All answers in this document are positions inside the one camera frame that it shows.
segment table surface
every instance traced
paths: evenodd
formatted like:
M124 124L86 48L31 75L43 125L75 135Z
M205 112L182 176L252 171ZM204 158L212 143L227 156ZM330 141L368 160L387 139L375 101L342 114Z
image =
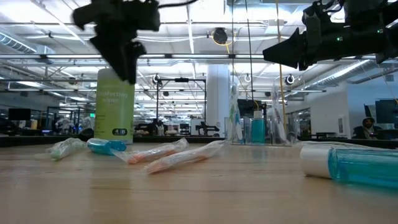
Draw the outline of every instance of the table surface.
M397 192L305 177L297 147L230 146L149 176L90 152L38 159L45 148L0 149L0 223L398 222Z

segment ceiling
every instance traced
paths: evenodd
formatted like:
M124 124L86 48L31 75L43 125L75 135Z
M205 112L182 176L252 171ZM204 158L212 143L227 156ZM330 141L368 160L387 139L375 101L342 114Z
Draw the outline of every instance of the ceiling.
M74 9L90 3L89 0L43 0L45 10L38 7L32 1L35 0L2 0L0 2L0 33L3 30L9 35L28 46L44 45L53 50L55 54L97 54L97 51L90 45L88 39L95 35L93 25L88 25L86 30L79 30L72 24L70 15ZM171 2L184 2L182 0L161 0L161 4ZM273 46L278 40L278 23L282 40L288 38L296 28L300 32L305 30L301 22L302 10L308 7L312 1L309 0L279 0L279 20L274 1L262 0L262 4L257 1L248 0L248 13L244 1L236 1L234 16L231 16L230 8L225 6L223 0L199 0L189 5L189 7L165 8L160 10L161 22L159 32L140 31L139 40L145 45L148 54L253 54L261 55L262 50ZM333 19L338 22L344 18L343 14L333 15ZM233 34L235 41L227 46L216 45L211 38L211 33L216 27L225 28L229 35L228 42L231 42ZM21 54L7 46L0 44L2 54ZM146 65L148 60L140 60L138 66L139 76L137 88L153 88L152 78L158 74L162 78L203 78L207 76L207 65L210 63L232 63L231 60L217 61L208 60L170 60L170 59L151 59L150 66ZM44 78L47 74L52 74L53 79L63 79L76 77L79 79L96 79L99 69L108 66L104 61L95 60L54 60L52 66L37 63L36 60L8 59L7 62L18 67L24 67L31 71L33 75L24 73L25 78ZM73 63L80 63L82 66L73 66ZM316 80L325 72L336 68L341 64L350 63L340 62L321 62L310 67L307 71L298 71L293 68L282 66L280 71L278 64L267 63L258 57L250 61L236 60L234 63L234 74L239 77L240 88L251 89L251 82L245 81L245 77L252 74L253 89L269 90L274 82L278 85L280 73L283 77L292 74L299 77L298 82L310 82ZM69 85L68 83L52 83L59 88L89 88L90 84L78 83ZM195 83L190 86L181 83L170 82L168 88L197 89ZM242 92L242 97L249 94ZM151 100L148 93L137 93L138 102ZM93 100L95 92L87 94L85 97ZM193 97L192 93L170 93L168 98ZM196 91L196 98L203 97L203 92ZM254 93L254 97L266 100L264 92Z

